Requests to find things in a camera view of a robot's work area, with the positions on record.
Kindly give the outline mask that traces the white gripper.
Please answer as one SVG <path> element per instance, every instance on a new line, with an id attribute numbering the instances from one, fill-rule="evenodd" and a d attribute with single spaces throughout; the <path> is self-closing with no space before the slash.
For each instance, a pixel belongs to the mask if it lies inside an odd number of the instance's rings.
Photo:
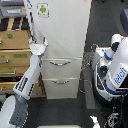
<path id="1" fill-rule="evenodd" d="M 36 56 L 41 56 L 45 52 L 45 47 L 48 46 L 48 41 L 46 37 L 43 38 L 43 45 L 40 44 L 33 44 L 33 39 L 32 37 L 28 40 L 28 44 L 30 45 L 30 51 L 32 52 L 33 55 Z"/>

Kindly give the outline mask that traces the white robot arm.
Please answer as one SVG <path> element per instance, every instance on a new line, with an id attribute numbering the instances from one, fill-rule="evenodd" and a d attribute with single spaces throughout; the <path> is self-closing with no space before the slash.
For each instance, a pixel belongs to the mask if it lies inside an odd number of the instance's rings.
<path id="1" fill-rule="evenodd" d="M 32 56 L 30 67 L 25 72 L 19 82 L 13 88 L 14 95 L 9 96 L 0 110 L 0 128 L 23 128 L 28 117 L 28 104 L 34 85 L 41 72 L 42 61 L 48 46 L 46 39 L 43 43 L 35 43 L 32 39 L 28 40 Z"/>

